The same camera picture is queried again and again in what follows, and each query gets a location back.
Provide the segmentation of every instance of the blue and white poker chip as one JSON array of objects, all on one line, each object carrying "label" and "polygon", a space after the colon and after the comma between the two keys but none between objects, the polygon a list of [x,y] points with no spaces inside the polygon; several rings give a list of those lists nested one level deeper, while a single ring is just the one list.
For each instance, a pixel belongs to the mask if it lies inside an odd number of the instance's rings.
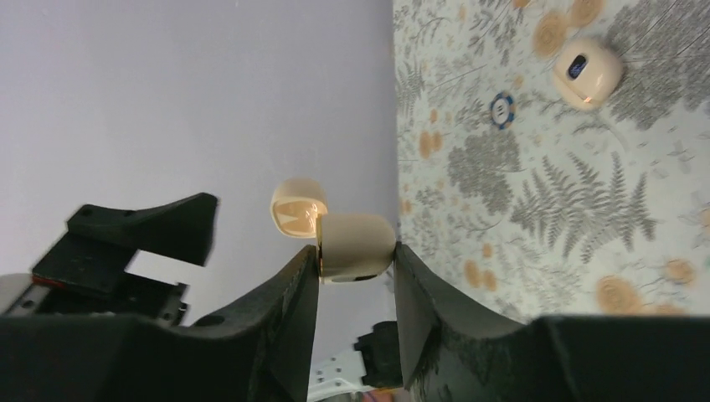
[{"label": "blue and white poker chip", "polygon": [[503,130],[508,128],[513,120],[515,120],[515,101],[510,94],[503,91],[491,102],[491,121],[493,126]]}]

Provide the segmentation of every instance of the robotic arm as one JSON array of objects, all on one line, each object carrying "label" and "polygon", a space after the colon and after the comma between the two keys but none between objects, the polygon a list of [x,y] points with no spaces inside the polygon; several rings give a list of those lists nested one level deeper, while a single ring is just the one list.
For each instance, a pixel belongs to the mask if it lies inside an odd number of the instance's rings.
[{"label": "robotic arm", "polygon": [[[305,401],[318,378],[309,368],[323,266],[334,269],[324,252],[335,249],[304,247],[191,327],[179,325],[185,285],[125,272],[138,250],[203,265],[217,205],[204,193],[140,211],[85,205],[31,274],[0,278],[0,400]],[[522,325],[442,281],[407,245],[389,258],[398,331],[384,323],[361,338],[365,385],[403,385],[430,402],[710,399],[706,318]]]}]

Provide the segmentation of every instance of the floral tablecloth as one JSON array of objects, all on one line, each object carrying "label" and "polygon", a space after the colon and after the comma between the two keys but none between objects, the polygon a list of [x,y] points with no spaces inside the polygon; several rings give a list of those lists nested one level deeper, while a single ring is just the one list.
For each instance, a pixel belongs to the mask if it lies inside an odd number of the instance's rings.
[{"label": "floral tablecloth", "polygon": [[[402,240],[521,322],[709,313],[709,28],[707,0],[395,0]],[[577,37],[624,61],[598,111],[552,85]]]}]

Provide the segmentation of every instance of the gray floor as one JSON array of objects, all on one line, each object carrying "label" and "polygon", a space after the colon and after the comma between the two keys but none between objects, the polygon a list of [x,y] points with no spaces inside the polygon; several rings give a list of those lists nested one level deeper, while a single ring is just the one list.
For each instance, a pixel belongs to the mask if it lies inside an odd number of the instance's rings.
[{"label": "gray floor", "polygon": [[[271,192],[320,180],[331,211],[397,215],[392,5],[382,0],[1,2],[0,274],[26,271],[83,203],[221,198],[208,268],[139,255],[192,287],[192,321],[304,244]],[[313,358],[385,316],[382,280],[322,288]]]}]

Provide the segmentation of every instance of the gray wall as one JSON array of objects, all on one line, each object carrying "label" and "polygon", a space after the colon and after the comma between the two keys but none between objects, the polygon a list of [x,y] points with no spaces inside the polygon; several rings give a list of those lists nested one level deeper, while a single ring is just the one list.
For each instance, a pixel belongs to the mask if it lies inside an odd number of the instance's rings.
[{"label": "gray wall", "polygon": [[[139,255],[192,285],[188,317],[245,294],[303,245],[268,213],[320,180],[331,211],[397,213],[391,3],[0,2],[0,255],[26,271],[82,203],[221,199],[208,268]],[[383,279],[323,287],[314,359],[387,315]]]}]

